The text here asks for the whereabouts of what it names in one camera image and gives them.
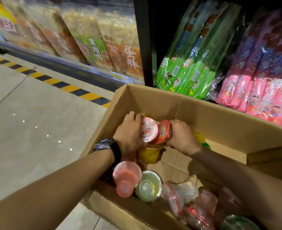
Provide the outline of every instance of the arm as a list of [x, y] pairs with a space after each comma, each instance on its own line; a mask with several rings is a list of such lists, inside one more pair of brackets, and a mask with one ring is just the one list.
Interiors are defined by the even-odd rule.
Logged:
[[269, 229], [282, 229], [282, 181], [202, 147], [184, 122], [171, 121], [169, 146], [199, 161]]
[[[131, 112], [116, 130], [122, 157], [142, 145], [141, 127]], [[110, 149], [95, 151], [1, 200], [0, 230], [56, 229], [113, 162]]]

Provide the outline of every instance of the cardboard box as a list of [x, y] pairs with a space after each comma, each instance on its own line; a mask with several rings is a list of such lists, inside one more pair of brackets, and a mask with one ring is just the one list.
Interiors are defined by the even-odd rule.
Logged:
[[[185, 121], [205, 136], [213, 151], [282, 179], [282, 127], [203, 100], [131, 84], [116, 91], [81, 157], [93, 152], [95, 143], [112, 138], [130, 111], [146, 113], [156, 121]], [[145, 167], [156, 171], [163, 182], [192, 180], [212, 191], [222, 185], [200, 163], [171, 148], [166, 148], [161, 161]], [[188, 229], [160, 201], [145, 203], [133, 196], [119, 197], [110, 173], [106, 172], [82, 200], [87, 208], [120, 229]]]

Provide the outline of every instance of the store shelf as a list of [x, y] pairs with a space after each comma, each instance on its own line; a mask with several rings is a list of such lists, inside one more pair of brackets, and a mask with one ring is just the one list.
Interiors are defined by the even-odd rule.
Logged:
[[0, 48], [7, 50], [8, 54], [15, 57], [112, 92], [127, 83], [144, 85], [143, 79], [135, 79], [112, 71], [98, 69], [75, 61], [70, 61], [61, 57], [52, 57], [43, 52], [26, 50], [5, 41], [0, 41]]

